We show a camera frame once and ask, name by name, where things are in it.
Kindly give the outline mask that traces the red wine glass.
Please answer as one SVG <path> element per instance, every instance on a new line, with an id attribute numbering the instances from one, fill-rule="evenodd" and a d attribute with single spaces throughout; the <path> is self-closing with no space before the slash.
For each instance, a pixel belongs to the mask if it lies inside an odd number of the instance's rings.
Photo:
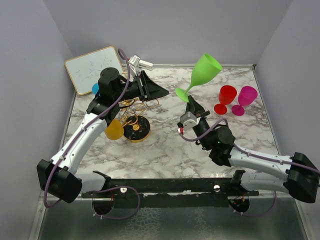
<path id="1" fill-rule="evenodd" d="M 218 100 L 219 103 L 214 106 L 214 111 L 218 115 L 227 113 L 227 105 L 231 104 L 237 96 L 237 90 L 231 85 L 224 85 L 221 87 Z"/>

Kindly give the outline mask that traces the green wine glass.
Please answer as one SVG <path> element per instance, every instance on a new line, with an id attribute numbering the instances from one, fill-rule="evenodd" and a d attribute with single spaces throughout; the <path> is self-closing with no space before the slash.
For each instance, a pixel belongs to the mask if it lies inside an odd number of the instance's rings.
<path id="1" fill-rule="evenodd" d="M 184 102 L 188 103 L 188 91 L 196 86 L 204 85 L 214 79 L 223 67 L 221 64 L 210 54 L 204 53 L 201 58 L 194 65 L 191 72 L 190 84 L 186 90 L 176 88 L 176 95 Z"/>

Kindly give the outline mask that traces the pink wine glass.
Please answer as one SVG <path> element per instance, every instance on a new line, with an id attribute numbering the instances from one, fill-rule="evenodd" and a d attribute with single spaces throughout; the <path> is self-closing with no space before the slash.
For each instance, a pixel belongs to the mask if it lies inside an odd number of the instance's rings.
<path id="1" fill-rule="evenodd" d="M 249 106 L 258 96 L 258 91 L 252 86 L 244 86 L 238 95 L 238 105 L 231 108 L 231 112 L 236 116 L 245 114 L 245 107 Z"/>

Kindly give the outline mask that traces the blue wine glass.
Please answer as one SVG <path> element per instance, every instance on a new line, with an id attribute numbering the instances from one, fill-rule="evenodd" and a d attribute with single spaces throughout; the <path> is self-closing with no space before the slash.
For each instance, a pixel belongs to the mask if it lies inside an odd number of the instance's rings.
<path id="1" fill-rule="evenodd" d="M 99 92 L 99 84 L 96 82 L 93 86 L 92 86 L 92 88 L 91 88 L 91 92 L 96 96 L 96 95 L 98 95 L 98 96 L 100 96 L 100 92 Z"/>

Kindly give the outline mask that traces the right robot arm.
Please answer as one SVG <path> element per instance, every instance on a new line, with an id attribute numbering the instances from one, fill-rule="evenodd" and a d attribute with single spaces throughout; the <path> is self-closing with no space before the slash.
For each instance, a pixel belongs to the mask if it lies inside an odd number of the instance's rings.
<path id="1" fill-rule="evenodd" d="M 180 117 L 182 131 L 193 129 L 193 142 L 209 151 L 209 158 L 218 166 L 244 168 L 234 174 L 229 189 L 240 196 L 246 191 L 269 190 L 288 193 L 301 202 L 313 204 L 320 184 L 320 171 L 300 152 L 294 155 L 272 155 L 252 151 L 235 144 L 227 119 L 222 117 L 209 126 L 206 111 L 188 96 L 185 114 Z"/>

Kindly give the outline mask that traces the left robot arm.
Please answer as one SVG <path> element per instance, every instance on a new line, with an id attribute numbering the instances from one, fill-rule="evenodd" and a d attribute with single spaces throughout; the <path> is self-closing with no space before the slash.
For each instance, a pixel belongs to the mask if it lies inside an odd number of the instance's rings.
<path id="1" fill-rule="evenodd" d="M 135 98 L 150 101 L 169 94 L 144 71 L 129 81 L 116 68 L 108 67 L 101 71 L 97 83 L 98 92 L 88 105 L 80 126 L 50 160 L 42 159 L 36 166 L 45 197 L 51 194 L 66 203 L 73 202 L 79 194 L 87 192 L 106 197 L 111 190 L 108 176 L 98 172 L 76 175 L 83 157 L 117 116 L 121 109 L 119 102 Z"/>

